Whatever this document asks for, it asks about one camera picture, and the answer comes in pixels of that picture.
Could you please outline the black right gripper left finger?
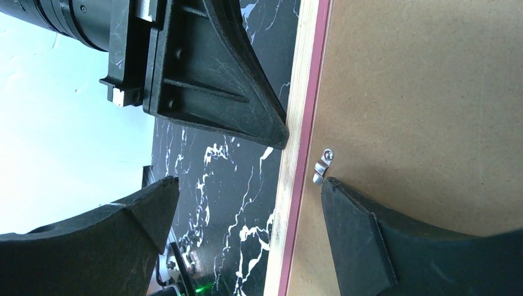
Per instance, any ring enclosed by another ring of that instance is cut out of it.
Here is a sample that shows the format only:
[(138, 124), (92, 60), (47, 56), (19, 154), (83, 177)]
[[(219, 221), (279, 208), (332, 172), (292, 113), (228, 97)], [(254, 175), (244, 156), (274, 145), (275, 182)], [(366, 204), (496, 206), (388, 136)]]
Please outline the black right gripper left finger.
[(168, 176), (26, 234), (1, 236), (2, 295), (145, 295), (179, 199)]

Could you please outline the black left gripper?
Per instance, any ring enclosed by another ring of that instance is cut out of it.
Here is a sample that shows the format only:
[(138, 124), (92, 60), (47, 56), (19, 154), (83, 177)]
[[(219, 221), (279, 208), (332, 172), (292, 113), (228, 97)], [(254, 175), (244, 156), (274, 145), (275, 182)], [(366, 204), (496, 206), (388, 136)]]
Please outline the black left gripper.
[(109, 55), (107, 98), (119, 107), (147, 100), (150, 34), (165, 1), (9, 1), (8, 14)]

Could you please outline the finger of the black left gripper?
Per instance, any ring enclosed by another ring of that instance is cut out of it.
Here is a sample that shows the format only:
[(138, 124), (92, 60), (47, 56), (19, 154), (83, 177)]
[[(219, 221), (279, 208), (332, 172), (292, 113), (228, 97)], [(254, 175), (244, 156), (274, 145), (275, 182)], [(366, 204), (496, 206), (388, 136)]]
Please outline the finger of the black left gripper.
[(285, 148), (286, 112), (238, 1), (167, 1), (151, 30), (142, 107), (178, 125)]

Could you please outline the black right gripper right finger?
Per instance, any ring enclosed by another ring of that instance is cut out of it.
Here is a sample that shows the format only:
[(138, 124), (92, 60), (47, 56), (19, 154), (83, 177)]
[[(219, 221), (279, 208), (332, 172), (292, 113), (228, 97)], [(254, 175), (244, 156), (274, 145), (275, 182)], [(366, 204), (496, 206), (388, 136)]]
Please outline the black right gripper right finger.
[(473, 236), (385, 207), (329, 177), (321, 187), (342, 295), (521, 295), (522, 231)]

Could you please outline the brown cardboard backing board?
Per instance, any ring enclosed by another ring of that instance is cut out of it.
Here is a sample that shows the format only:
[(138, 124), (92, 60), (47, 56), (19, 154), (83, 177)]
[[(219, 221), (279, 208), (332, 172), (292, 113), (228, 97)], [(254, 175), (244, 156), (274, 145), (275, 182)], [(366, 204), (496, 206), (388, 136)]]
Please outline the brown cardboard backing board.
[(522, 2), (332, 1), (287, 295), (338, 295), (313, 183), (441, 228), (522, 227)]

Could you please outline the pink wooden picture frame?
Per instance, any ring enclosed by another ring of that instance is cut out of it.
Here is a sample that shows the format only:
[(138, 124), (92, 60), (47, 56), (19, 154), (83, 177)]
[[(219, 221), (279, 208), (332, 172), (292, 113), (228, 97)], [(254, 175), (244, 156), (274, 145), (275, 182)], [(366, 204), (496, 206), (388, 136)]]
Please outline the pink wooden picture frame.
[(332, 1), (300, 3), (287, 105), (290, 136), (279, 166), (264, 295), (287, 291), (331, 7)]

